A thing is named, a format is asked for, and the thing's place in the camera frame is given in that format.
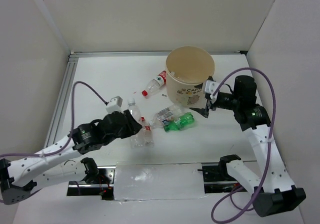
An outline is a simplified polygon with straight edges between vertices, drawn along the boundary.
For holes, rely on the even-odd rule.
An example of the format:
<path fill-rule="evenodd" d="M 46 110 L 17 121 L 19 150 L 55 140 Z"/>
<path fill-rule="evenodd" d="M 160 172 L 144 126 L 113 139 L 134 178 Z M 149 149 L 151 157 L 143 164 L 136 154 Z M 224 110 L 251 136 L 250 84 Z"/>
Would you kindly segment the clear bottle white cap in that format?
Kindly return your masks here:
<path fill-rule="evenodd" d="M 136 105 L 136 101 L 134 98 L 128 99 L 128 110 L 130 114 L 135 119 L 135 121 L 139 124 L 142 124 L 142 115 L 139 107 Z"/>

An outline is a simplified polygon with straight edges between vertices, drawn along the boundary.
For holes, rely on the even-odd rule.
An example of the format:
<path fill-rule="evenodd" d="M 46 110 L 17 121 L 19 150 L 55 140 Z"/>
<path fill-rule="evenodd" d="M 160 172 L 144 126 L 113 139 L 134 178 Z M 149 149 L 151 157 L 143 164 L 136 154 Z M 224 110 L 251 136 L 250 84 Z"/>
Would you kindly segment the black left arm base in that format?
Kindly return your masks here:
<path fill-rule="evenodd" d="M 70 181 L 67 196 L 99 196 L 101 200 L 114 200 L 114 183 L 116 166 L 98 166 L 98 175 L 95 179 L 85 181 Z"/>

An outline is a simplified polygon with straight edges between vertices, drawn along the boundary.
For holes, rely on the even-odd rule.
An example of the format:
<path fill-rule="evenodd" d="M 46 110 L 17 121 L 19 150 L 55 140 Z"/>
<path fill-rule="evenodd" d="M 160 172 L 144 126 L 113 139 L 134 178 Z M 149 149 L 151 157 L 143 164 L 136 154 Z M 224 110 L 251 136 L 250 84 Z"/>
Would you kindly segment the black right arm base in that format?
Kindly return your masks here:
<path fill-rule="evenodd" d="M 227 193 L 240 186 L 237 180 L 227 174 L 227 163 L 233 160 L 241 160 L 241 158 L 234 154 L 223 156 L 218 163 L 202 164 L 198 169 L 203 176 L 206 194 Z"/>

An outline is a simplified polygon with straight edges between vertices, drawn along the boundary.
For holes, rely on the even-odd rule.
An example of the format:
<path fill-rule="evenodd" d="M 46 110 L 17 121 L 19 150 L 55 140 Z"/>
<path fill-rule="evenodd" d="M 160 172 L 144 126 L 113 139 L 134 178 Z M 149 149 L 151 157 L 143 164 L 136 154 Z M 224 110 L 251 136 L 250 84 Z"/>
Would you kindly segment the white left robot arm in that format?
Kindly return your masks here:
<path fill-rule="evenodd" d="M 62 182 L 94 183 L 99 169 L 93 158 L 75 159 L 120 138 L 136 135 L 142 129 L 130 114 L 115 111 L 104 119 L 82 124 L 55 144 L 22 159 L 1 159 L 1 203 L 19 203 L 41 189 Z"/>

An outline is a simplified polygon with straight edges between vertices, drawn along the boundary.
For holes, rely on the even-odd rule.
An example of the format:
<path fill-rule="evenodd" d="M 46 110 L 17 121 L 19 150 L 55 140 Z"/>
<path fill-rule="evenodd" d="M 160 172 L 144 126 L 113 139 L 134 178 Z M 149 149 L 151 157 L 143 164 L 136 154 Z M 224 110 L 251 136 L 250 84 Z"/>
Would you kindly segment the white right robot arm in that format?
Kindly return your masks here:
<path fill-rule="evenodd" d="M 291 179 L 271 133 L 271 120 L 266 109 L 257 103 L 257 86 L 253 77 L 240 75 L 232 93 L 218 90 L 219 83 L 209 77 L 201 84 L 206 106 L 194 111 L 207 118 L 209 110 L 233 111 L 253 149 L 262 177 L 248 169 L 236 154 L 220 158 L 220 178 L 235 179 L 255 199 L 253 209 L 260 217 L 294 210 L 306 198 L 303 188 Z"/>

